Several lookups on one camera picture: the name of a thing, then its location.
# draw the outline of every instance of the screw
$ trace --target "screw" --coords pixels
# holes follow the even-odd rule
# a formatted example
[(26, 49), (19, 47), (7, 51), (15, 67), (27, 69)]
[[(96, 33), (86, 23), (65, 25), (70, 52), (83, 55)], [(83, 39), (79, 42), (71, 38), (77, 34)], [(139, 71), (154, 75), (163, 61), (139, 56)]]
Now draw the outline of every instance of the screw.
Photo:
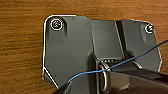
[(151, 34), (153, 31), (154, 31), (154, 27), (150, 24), (148, 24), (146, 27), (145, 27), (145, 30), (148, 34)]

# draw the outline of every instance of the wire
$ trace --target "wire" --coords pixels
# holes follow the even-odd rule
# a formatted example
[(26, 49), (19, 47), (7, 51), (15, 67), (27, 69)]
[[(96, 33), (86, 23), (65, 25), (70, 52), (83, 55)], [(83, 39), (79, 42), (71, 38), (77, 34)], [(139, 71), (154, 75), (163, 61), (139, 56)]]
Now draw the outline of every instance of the wire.
[(139, 58), (139, 57), (141, 57), (141, 56), (143, 56), (143, 55), (146, 55), (147, 53), (151, 52), (152, 50), (158, 48), (159, 46), (161, 46), (161, 45), (163, 45), (163, 44), (165, 44), (165, 43), (167, 43), (167, 42), (168, 42), (168, 39), (165, 40), (165, 41), (163, 41), (163, 42), (161, 42), (161, 43), (159, 43), (159, 44), (157, 44), (156, 46), (154, 46), (153, 48), (149, 49), (148, 51), (146, 51), (145, 53), (143, 53), (143, 54), (141, 54), (141, 55), (138, 55), (138, 56), (136, 56), (136, 57), (132, 57), (132, 58), (130, 58), (130, 59), (127, 59), (127, 60), (125, 60), (125, 61), (122, 61), (121, 63), (118, 63), (118, 64), (116, 64), (116, 65), (114, 65), (114, 66), (111, 66), (111, 67), (109, 67), (109, 68), (107, 68), (107, 69), (79, 73), (79, 74), (73, 76), (72, 78), (70, 78), (70, 79), (68, 80), (68, 82), (72, 81), (74, 78), (76, 78), (76, 77), (78, 77), (78, 76), (80, 76), (80, 75), (90, 74), (90, 73), (104, 72), (104, 71), (107, 71), (107, 70), (112, 69), (112, 68), (114, 68), (114, 67), (117, 67), (117, 66), (119, 66), (119, 65), (122, 65), (122, 64), (124, 64), (124, 63), (126, 63), (126, 62), (129, 62), (129, 61), (132, 61), (132, 60), (134, 60), (134, 59), (137, 59), (137, 58)]

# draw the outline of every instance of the wood grain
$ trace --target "wood grain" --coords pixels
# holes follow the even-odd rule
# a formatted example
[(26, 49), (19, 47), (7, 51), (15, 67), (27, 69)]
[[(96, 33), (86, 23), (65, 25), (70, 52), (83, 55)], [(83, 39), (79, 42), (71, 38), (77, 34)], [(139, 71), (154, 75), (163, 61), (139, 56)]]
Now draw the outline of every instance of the wood grain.
[[(148, 21), (158, 42), (168, 38), (167, 0), (0, 0), (0, 94), (56, 90), (41, 79), (43, 23), (53, 14)], [(160, 52), (161, 71), (168, 74), (168, 44)]]

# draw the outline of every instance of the table surface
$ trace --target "table surface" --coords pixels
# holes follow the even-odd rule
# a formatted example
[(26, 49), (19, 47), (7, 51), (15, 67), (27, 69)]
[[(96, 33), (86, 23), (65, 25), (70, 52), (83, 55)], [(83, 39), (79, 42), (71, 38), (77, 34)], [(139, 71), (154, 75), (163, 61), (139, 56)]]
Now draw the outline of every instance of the table surface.
[[(49, 15), (75, 14), (99, 20), (135, 19), (168, 38), (167, 0), (0, 0), (0, 93), (51, 94), (42, 78), (43, 23)], [(160, 47), (168, 74), (168, 44)]]

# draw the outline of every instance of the mounting hole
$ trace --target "mounting hole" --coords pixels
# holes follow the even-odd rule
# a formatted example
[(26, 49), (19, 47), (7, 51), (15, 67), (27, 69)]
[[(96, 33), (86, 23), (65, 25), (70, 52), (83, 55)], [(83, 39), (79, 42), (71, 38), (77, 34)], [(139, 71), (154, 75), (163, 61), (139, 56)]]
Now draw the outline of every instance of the mounting hole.
[(52, 29), (61, 30), (62, 29), (62, 21), (60, 19), (53, 19), (50, 23)]

